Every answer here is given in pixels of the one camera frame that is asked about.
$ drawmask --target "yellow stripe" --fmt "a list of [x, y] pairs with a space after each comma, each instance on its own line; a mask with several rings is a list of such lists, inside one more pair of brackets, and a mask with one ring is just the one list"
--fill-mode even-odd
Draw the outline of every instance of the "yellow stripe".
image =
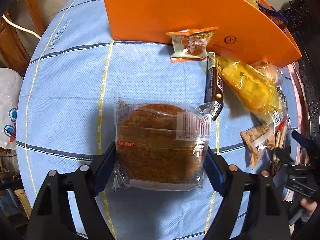
[[[97, 128], [98, 155], [102, 154], [102, 150], [101, 150], [102, 106], [103, 106], [103, 99], [104, 99], [104, 93], [105, 93], [105, 87], [106, 87], [106, 81], [107, 81], [107, 73], [108, 73], [109, 62], [110, 62], [110, 58], [111, 58], [113, 42], [114, 42], [114, 40], [112, 39], [111, 43], [110, 43], [110, 46], [109, 46], [108, 55], [107, 55], [107, 59], [106, 59], [106, 64], [105, 64], [104, 72], [103, 72], [103, 76], [102, 76], [102, 85], [101, 85], [101, 92], [100, 92], [100, 99], [99, 99], [99, 109], [98, 109], [98, 128]], [[106, 198], [105, 191], [102, 191], [101, 196], [102, 196], [102, 199], [103, 199], [103, 207], [104, 207], [104, 211], [106, 212], [106, 218], [107, 218], [107, 221], [108, 221], [108, 224], [109, 224], [109, 229], [110, 229], [113, 237], [116, 239], [116, 234], [115, 234], [115, 231], [113, 229], [111, 217], [110, 217], [110, 214], [109, 214], [109, 206], [108, 206], [108, 201], [107, 201], [107, 198]]]
[[[220, 130], [220, 123], [219, 123], [219, 117], [216, 119], [216, 149], [217, 149], [217, 154], [220, 154], [220, 147], [219, 147], [219, 130]], [[211, 196], [211, 202], [210, 202], [210, 208], [207, 216], [207, 221], [205, 223], [204, 231], [207, 233], [209, 229], [209, 222], [211, 218], [211, 213], [212, 213], [212, 208], [214, 204], [214, 197], [216, 195], [216, 192], [214, 191]]]
[[37, 61], [37, 64], [36, 64], [36, 69], [35, 69], [35, 73], [33, 74], [33, 79], [32, 79], [32, 83], [31, 83], [31, 87], [30, 87], [30, 93], [28, 95], [28, 99], [27, 99], [27, 104], [26, 104], [26, 137], [25, 137], [25, 141], [24, 141], [24, 151], [25, 151], [25, 155], [26, 155], [26, 160], [27, 160], [27, 164], [28, 164], [28, 168], [29, 168], [29, 175], [30, 175], [30, 178], [31, 178], [31, 183], [32, 183], [32, 187], [33, 187], [33, 190], [37, 196], [37, 191], [36, 191], [36, 188], [35, 188], [35, 184], [33, 182], [33, 178], [32, 178], [32, 173], [31, 173], [31, 168], [30, 168], [30, 163], [29, 163], [29, 158], [28, 158], [28, 150], [27, 150], [27, 136], [28, 136], [28, 107], [29, 107], [29, 101], [30, 101], [30, 97], [31, 97], [31, 93], [32, 93], [32, 89], [33, 89], [33, 85], [35, 83], [35, 79], [36, 79], [36, 75], [37, 75], [37, 71], [38, 71], [38, 67], [39, 67], [39, 62], [45, 52], [45, 50], [47, 49], [51, 39], [52, 39], [52, 36], [56, 33], [57, 31], [57, 28], [58, 26], [60, 25], [60, 23], [62, 22], [62, 19], [63, 17], [65, 16], [66, 12], [69, 10], [69, 8], [75, 3], [76, 0], [74, 0], [70, 6], [68, 7], [68, 9], [63, 13], [63, 15], [61, 16], [61, 19], [59, 21], [59, 23], [57, 24], [57, 26], [55, 27], [55, 29], [53, 30], [49, 40], [48, 40], [48, 43], [47, 45], [44, 47], [44, 50], [42, 51], [41, 53], [41, 56], [39, 57], [38, 61]]

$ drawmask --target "yellow plastic wrapper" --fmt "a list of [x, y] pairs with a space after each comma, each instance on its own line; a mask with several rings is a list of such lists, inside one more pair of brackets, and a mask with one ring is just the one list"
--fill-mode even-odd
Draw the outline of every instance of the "yellow plastic wrapper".
[[276, 125], [281, 110], [272, 81], [246, 63], [219, 56], [215, 60], [223, 80], [242, 104], [261, 121]]

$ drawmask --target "blue cartoon eye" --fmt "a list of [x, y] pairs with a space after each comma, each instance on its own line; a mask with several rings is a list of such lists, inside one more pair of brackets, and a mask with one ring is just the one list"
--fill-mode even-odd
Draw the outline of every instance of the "blue cartoon eye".
[[15, 122], [17, 120], [17, 108], [12, 108], [10, 111], [9, 111], [9, 116], [10, 116], [10, 119], [11, 119], [11, 122]]
[[10, 137], [13, 133], [14, 127], [12, 125], [6, 125], [4, 127], [4, 133], [6, 134], [6, 136]]

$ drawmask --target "finger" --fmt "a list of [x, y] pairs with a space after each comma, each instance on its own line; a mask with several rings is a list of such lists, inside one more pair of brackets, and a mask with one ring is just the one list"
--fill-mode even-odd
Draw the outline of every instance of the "finger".
[[310, 211], [311, 213], [313, 213], [317, 208], [317, 202], [312, 201], [311, 199], [303, 198], [300, 203], [306, 210]]

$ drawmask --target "yellow snack package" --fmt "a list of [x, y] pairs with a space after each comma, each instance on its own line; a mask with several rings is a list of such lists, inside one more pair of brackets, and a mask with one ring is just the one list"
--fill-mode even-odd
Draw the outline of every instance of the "yellow snack package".
[[206, 47], [217, 27], [188, 29], [166, 33], [172, 39], [174, 53], [171, 62], [203, 60], [207, 58]]
[[270, 79], [250, 65], [225, 57], [215, 57], [223, 80], [242, 104], [261, 121], [279, 125], [279, 99]]

